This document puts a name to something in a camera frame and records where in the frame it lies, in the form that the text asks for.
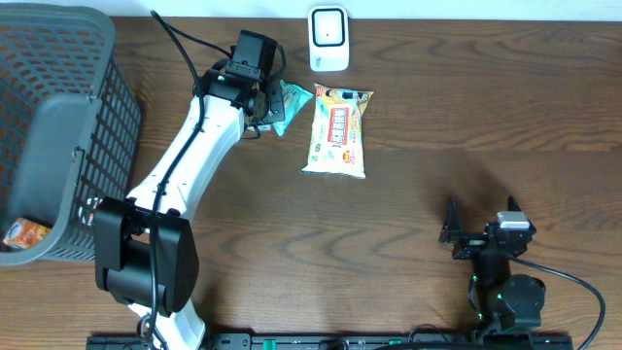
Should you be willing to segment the orange Kleenex tissue pack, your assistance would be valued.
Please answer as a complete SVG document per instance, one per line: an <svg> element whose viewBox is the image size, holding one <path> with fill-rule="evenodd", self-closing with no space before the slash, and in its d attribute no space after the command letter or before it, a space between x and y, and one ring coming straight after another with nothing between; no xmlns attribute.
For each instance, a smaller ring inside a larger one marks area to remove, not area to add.
<svg viewBox="0 0 622 350"><path fill-rule="evenodd" d="M42 242L52 230L23 218L17 218L7 231L3 243L11 248L30 249Z"/></svg>

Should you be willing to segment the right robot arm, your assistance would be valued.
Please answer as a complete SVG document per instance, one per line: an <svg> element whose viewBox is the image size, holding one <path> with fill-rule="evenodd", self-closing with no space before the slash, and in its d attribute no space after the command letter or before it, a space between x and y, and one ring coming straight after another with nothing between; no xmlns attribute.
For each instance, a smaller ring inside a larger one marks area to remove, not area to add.
<svg viewBox="0 0 622 350"><path fill-rule="evenodd" d="M510 260L527 251L535 234L536 227L512 196L507 209L498 212L496 219L479 232L464 230L456 201L449 201L438 241L453 246L453 259L472 262L467 297L480 318L480 325L471 332L475 341L528 333L541 325L544 283L526 274L514 274L510 268Z"/></svg>

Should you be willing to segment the teal crinkled snack pack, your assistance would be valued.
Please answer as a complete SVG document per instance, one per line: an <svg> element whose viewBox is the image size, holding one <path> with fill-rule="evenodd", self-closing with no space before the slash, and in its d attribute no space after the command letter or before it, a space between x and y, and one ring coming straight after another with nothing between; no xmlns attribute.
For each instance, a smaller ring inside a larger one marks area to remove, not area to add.
<svg viewBox="0 0 622 350"><path fill-rule="evenodd" d="M314 94L298 85L288 84L283 80L280 81L280 87L282 89L285 117L282 121L275 122L273 128L279 137L283 137L295 116L312 99Z"/></svg>

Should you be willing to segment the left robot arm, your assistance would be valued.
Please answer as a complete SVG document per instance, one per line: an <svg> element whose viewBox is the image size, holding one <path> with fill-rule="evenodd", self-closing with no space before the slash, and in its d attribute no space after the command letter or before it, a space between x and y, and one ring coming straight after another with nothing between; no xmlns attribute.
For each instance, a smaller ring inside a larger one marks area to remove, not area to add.
<svg viewBox="0 0 622 350"><path fill-rule="evenodd" d="M95 283L139 316L139 343L201 347L207 326L191 301L198 203L245 131L284 117L278 74L241 63L210 69L196 80L182 128L149 175L126 198L98 203Z"/></svg>

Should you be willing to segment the large yellow wipes pack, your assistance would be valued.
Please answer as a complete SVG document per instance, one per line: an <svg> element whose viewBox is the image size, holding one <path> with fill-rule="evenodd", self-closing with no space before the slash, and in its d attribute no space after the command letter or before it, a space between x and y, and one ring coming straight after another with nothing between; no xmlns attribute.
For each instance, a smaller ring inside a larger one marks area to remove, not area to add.
<svg viewBox="0 0 622 350"><path fill-rule="evenodd" d="M364 179L363 113L373 91L315 84L315 111L306 173Z"/></svg>

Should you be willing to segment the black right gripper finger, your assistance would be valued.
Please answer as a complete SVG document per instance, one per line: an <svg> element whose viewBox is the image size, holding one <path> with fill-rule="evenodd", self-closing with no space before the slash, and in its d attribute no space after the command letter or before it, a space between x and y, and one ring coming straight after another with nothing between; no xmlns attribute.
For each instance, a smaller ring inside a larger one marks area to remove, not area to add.
<svg viewBox="0 0 622 350"><path fill-rule="evenodd" d="M536 227L511 195L507 200L507 241L529 243L536 234Z"/></svg>
<svg viewBox="0 0 622 350"><path fill-rule="evenodd" d="M462 234L462 221L460 218L458 206L453 196L450 197L446 216L438 238L440 243L454 243Z"/></svg>

